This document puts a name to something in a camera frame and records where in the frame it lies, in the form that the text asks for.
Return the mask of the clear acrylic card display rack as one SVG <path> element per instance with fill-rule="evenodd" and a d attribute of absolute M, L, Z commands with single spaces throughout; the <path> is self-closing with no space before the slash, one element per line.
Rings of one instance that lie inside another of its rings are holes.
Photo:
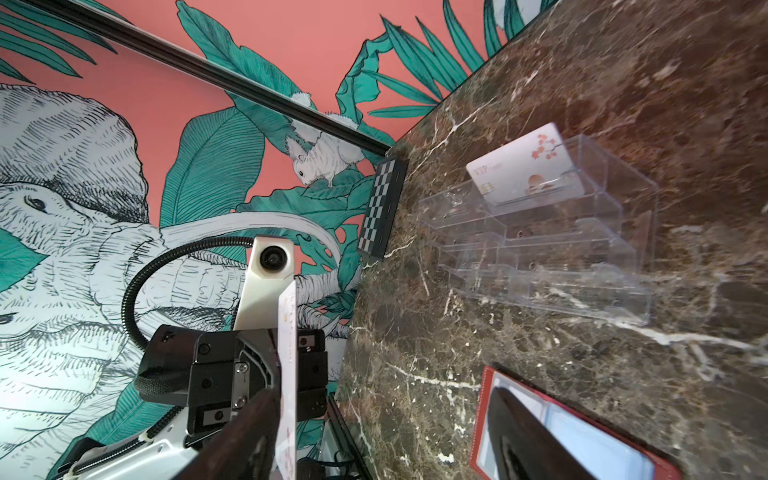
<path fill-rule="evenodd" d="M 471 298 L 643 326 L 659 187 L 587 136 L 560 148 L 571 166 L 511 202 L 472 181 L 421 200 L 438 265 Z"/>

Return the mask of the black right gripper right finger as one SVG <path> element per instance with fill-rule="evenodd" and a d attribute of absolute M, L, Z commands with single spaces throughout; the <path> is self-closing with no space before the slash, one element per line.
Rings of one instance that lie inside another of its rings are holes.
<path fill-rule="evenodd" d="M 492 390 L 487 421 L 500 479 L 595 480 L 509 390 Z"/>

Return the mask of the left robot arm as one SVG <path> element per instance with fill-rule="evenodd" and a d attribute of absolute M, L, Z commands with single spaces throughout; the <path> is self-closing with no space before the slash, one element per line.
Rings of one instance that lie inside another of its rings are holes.
<path fill-rule="evenodd" d="M 148 283 L 150 277 L 165 265 L 181 257 L 200 251 L 210 252 L 215 247 L 252 247 L 254 239 L 242 236 L 218 236 L 186 243 L 155 257 L 143 265 L 143 268 L 130 276 L 130 282 L 124 290 L 120 305 L 120 319 L 123 330 L 130 337 L 129 345 L 144 350 L 148 339 L 139 332 L 136 319 L 135 302 L 141 289 Z M 337 292 L 339 287 L 338 272 L 328 271 L 316 275 L 298 275 L 297 301 L 301 304 L 313 303 Z M 74 461 L 76 449 L 103 440 L 124 440 L 131 434 L 138 433 L 150 425 L 152 420 L 158 420 L 170 409 L 151 404 L 139 398 L 138 391 L 133 386 L 127 386 L 117 398 L 115 409 L 100 418 L 84 434 L 76 437 L 54 464 L 48 473 L 50 479 L 61 479 L 65 468 Z"/>

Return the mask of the white credit card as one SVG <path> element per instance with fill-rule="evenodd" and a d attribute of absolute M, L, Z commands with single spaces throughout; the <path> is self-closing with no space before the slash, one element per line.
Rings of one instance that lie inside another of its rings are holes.
<path fill-rule="evenodd" d="M 494 206 L 531 200 L 548 205 L 585 194 L 555 123 L 547 123 L 466 165 L 484 200 Z"/>

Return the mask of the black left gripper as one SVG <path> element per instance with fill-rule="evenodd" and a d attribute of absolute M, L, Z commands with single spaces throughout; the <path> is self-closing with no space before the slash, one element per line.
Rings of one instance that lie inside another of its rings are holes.
<path fill-rule="evenodd" d="M 152 403 L 187 411 L 189 435 L 216 432 L 259 391 L 280 386 L 277 332 L 203 332 L 161 326 L 149 341 L 134 386 Z"/>

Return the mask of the red leather card holder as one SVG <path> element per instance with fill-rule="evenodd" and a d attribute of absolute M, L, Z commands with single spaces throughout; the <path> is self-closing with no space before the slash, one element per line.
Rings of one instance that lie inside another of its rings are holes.
<path fill-rule="evenodd" d="M 512 392 L 595 479 L 680 479 L 670 461 L 492 366 L 483 370 L 470 466 L 483 479 L 500 479 L 487 413 L 496 387 Z"/>

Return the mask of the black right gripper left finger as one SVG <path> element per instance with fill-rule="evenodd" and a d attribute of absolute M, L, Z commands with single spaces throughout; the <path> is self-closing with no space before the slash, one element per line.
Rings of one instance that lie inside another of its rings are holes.
<path fill-rule="evenodd" d="M 279 391 L 259 391 L 175 479 L 269 479 L 279 420 Z"/>

